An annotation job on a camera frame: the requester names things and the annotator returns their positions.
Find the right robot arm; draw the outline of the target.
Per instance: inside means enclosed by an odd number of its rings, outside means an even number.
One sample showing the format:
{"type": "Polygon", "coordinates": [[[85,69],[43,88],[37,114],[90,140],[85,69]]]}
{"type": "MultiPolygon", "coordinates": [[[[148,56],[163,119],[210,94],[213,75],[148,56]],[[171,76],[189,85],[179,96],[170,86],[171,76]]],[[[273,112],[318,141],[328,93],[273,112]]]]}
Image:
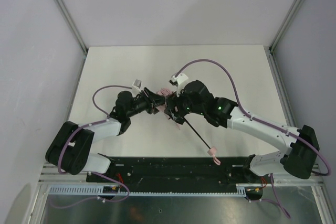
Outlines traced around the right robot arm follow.
{"type": "Polygon", "coordinates": [[[214,127],[241,131],[275,147],[276,152],[248,157],[244,168],[256,176],[287,172],[308,179],[313,171],[319,144],[312,127],[299,129],[258,119],[235,101],[214,97],[199,80],[188,83],[181,93],[168,95],[164,112],[178,124],[186,121],[187,114],[195,113],[214,127]]]}

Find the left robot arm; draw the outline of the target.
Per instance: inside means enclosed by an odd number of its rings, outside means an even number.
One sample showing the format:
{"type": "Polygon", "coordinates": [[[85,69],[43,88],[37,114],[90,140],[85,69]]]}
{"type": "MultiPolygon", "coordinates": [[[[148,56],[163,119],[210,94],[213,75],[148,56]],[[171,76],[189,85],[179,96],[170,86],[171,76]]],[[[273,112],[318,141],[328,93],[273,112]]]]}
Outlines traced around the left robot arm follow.
{"type": "Polygon", "coordinates": [[[49,146],[45,159],[55,165],[61,174],[77,175],[81,172],[107,172],[111,159],[91,153],[93,143],[123,134],[131,124],[130,118],[142,113],[157,113],[165,105],[165,96],[144,88],[133,96],[130,91],[118,94],[115,106],[107,118],[84,125],[66,121],[49,146]]]}

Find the pink folding umbrella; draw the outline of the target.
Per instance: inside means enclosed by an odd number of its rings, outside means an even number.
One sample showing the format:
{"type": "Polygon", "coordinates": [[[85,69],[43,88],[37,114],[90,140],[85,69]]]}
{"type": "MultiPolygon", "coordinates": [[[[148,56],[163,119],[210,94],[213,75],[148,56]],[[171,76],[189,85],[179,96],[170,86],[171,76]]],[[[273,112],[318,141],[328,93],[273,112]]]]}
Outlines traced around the pink folding umbrella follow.
{"type": "MultiPolygon", "coordinates": [[[[167,98],[169,95],[173,94],[173,91],[167,88],[161,88],[157,94],[164,96],[167,98]]],[[[212,157],[213,162],[217,165],[221,165],[221,161],[216,157],[217,149],[216,147],[210,147],[206,141],[201,137],[201,135],[198,133],[198,131],[190,124],[188,120],[185,121],[187,125],[192,129],[192,131],[201,139],[201,141],[205,144],[205,146],[208,148],[208,155],[212,157]]]]}

